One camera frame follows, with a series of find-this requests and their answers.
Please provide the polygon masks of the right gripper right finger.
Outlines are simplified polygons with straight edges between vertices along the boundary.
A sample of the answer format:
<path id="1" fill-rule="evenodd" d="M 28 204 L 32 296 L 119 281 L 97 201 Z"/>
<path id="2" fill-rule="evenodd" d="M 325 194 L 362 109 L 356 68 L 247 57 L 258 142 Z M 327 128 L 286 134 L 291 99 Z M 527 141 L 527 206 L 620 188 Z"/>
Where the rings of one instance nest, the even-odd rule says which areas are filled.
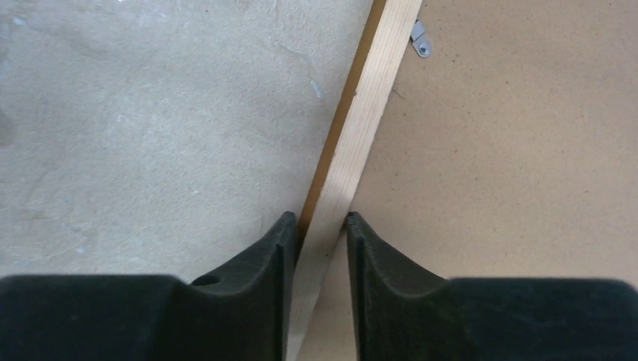
<path id="1" fill-rule="evenodd" d="M 442 278 L 345 220 L 360 360 L 635 360 L 637 292 L 591 278 Z"/>

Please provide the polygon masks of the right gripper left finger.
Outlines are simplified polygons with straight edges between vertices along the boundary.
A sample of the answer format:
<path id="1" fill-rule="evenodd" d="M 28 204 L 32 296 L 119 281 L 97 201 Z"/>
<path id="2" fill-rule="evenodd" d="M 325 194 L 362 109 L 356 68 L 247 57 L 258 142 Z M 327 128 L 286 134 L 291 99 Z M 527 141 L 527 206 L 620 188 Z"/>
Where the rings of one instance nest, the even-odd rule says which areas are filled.
<path id="1" fill-rule="evenodd" d="M 296 218 L 187 284 L 171 275 L 1 280 L 3 360 L 283 360 Z"/>

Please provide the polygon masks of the wooden picture frame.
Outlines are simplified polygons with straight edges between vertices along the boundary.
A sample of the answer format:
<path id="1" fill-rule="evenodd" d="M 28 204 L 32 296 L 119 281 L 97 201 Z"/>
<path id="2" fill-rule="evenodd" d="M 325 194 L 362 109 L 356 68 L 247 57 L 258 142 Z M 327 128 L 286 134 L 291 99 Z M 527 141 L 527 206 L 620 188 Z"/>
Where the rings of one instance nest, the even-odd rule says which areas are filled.
<path id="1" fill-rule="evenodd" d="M 301 350 L 422 3 L 374 1 L 299 215 L 288 360 Z"/>

